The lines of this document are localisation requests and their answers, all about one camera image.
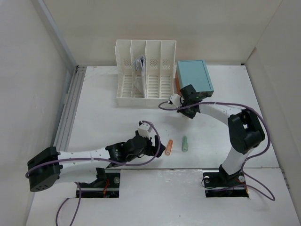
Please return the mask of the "orange highlighter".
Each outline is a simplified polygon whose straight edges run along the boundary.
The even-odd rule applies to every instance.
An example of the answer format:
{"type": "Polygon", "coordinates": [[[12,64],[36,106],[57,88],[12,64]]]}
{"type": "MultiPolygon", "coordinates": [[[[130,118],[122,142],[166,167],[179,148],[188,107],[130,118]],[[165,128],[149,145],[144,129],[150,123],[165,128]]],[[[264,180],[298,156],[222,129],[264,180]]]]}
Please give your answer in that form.
{"type": "Polygon", "coordinates": [[[172,151],[172,147],[173,147],[173,140],[169,140],[167,145],[166,145],[166,149],[165,149],[165,155],[169,156],[171,154],[172,151]]]}

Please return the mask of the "green highlighter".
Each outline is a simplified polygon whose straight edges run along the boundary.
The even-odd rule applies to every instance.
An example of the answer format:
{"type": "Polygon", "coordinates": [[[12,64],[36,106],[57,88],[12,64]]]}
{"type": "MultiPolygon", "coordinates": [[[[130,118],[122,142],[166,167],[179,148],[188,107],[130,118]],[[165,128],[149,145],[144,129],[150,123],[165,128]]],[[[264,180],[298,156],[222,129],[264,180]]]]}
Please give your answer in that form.
{"type": "Polygon", "coordinates": [[[183,136],[182,138],[182,151],[183,152],[188,151],[188,138],[186,136],[183,136]]]}

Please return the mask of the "white Canon manual booklet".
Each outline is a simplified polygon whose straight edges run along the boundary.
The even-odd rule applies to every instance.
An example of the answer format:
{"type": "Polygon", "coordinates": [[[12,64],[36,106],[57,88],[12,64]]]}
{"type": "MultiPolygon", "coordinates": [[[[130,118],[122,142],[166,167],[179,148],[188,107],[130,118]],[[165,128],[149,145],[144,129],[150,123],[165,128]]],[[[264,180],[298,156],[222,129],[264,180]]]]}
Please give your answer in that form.
{"type": "Polygon", "coordinates": [[[140,55],[133,62],[136,77],[134,78],[134,86],[139,90],[143,97],[145,97],[146,88],[146,57],[140,55]]]}

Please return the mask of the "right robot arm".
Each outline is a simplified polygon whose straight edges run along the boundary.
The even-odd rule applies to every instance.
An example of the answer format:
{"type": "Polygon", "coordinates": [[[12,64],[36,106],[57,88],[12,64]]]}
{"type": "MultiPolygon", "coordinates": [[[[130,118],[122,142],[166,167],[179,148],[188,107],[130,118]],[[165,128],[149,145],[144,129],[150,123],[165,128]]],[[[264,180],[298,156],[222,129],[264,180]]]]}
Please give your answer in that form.
{"type": "Polygon", "coordinates": [[[204,175],[206,188],[230,187],[235,179],[242,177],[242,167],[247,157],[264,139],[265,133],[254,111],[239,109],[229,104],[203,104],[212,91],[197,92],[192,85],[180,90],[180,94],[170,96],[170,102],[178,108],[177,112],[193,119],[196,113],[209,115],[228,126],[231,143],[230,152],[217,172],[204,175]]]}

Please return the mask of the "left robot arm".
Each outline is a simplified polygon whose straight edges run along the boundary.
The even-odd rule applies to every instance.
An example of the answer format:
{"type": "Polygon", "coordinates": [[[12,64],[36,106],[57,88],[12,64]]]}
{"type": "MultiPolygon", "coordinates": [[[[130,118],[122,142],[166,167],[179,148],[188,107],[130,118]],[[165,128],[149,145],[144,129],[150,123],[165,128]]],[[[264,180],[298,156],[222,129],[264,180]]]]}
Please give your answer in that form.
{"type": "Polygon", "coordinates": [[[152,160],[159,158],[165,151],[160,136],[154,138],[135,135],[126,142],[119,142],[101,149],[83,152],[60,152],[51,146],[27,162],[25,176],[29,180],[30,191],[40,192],[56,183],[81,182],[79,177],[72,178],[75,172],[91,171],[89,181],[99,187],[105,182],[104,170],[119,166],[134,166],[133,160],[144,156],[152,160]]]}

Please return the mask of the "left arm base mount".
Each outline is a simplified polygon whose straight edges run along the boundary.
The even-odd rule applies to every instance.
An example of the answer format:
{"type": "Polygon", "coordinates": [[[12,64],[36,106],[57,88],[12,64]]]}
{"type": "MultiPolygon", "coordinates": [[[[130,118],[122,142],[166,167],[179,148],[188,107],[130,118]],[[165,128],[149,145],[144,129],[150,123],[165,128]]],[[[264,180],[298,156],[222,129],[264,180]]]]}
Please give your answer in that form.
{"type": "Polygon", "coordinates": [[[79,183],[82,198],[119,198],[121,170],[95,168],[90,183],[79,183]]]}

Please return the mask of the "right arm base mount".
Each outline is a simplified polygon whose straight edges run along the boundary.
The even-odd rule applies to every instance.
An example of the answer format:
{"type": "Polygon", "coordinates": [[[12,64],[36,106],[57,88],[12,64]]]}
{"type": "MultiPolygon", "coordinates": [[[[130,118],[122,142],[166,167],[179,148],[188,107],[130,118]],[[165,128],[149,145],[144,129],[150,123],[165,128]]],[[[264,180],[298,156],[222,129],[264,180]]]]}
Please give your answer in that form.
{"type": "Polygon", "coordinates": [[[241,171],[228,176],[221,169],[205,170],[201,183],[206,198],[249,197],[246,179],[241,171]]]}

